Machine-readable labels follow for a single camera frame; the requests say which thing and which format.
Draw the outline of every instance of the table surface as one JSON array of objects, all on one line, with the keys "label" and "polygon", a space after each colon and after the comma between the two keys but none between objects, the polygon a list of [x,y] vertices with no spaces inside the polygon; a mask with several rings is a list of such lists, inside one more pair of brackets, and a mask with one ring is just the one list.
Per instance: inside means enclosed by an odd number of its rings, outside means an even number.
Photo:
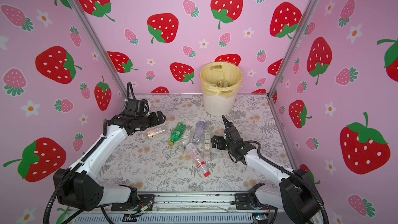
[{"label": "table surface", "polygon": [[[247,191],[259,182],[276,187],[259,171],[233,163],[227,151],[211,148],[206,161],[211,175],[207,178],[197,169],[187,152],[176,153],[178,142],[169,146],[170,133],[178,122],[195,128],[206,120],[206,132],[223,135],[221,117],[208,114],[202,95],[140,95],[150,102],[150,111],[162,111],[167,117],[167,134],[144,140],[136,133],[120,143],[103,165],[97,182],[101,186],[131,185],[139,191]],[[243,140],[261,143],[261,153],[283,166],[291,167],[278,128],[264,95],[238,95],[227,119],[234,123]],[[198,145],[203,154],[203,142]]]}]

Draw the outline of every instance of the trash can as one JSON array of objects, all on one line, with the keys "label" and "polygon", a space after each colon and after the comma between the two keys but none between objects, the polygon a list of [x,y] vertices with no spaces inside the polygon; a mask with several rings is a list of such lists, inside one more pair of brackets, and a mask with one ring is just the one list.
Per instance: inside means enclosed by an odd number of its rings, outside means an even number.
[{"label": "trash can", "polygon": [[230,62],[212,62],[202,68],[200,85],[206,112],[218,117],[231,112],[242,78],[242,71]]}]

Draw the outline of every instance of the green plastic bottle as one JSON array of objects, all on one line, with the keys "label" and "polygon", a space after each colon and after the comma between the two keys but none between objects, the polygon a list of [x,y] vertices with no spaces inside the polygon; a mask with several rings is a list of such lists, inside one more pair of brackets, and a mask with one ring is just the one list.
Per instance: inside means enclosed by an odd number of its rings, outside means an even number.
[{"label": "green plastic bottle", "polygon": [[169,146],[173,146],[176,141],[180,140],[180,137],[182,136],[186,128],[187,126],[182,122],[177,124],[176,128],[170,135]]}]

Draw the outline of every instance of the clear plastic bottle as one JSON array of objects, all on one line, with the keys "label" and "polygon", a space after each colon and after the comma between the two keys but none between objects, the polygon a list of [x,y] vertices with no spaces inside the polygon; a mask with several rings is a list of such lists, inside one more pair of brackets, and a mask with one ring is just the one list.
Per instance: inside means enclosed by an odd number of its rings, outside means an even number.
[{"label": "clear plastic bottle", "polygon": [[206,123],[204,119],[201,119],[199,122],[197,122],[195,132],[193,133],[192,136],[192,143],[194,145],[198,145],[201,142],[205,128],[206,128]]}]

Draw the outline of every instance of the pink wallpaper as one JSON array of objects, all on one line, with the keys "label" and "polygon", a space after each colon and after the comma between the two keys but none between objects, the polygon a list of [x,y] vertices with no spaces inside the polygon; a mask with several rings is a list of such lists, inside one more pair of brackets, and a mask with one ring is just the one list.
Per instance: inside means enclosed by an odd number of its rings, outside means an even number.
[{"label": "pink wallpaper", "polygon": [[66,0],[0,5],[2,223],[42,223],[53,172],[92,145],[123,100]]},{"label": "pink wallpaper", "polygon": [[79,2],[136,92],[201,92],[201,68],[229,60],[244,74],[241,92],[251,93],[270,88],[308,0]]},{"label": "pink wallpaper", "polygon": [[276,107],[330,223],[395,223],[397,0],[321,0]]}]

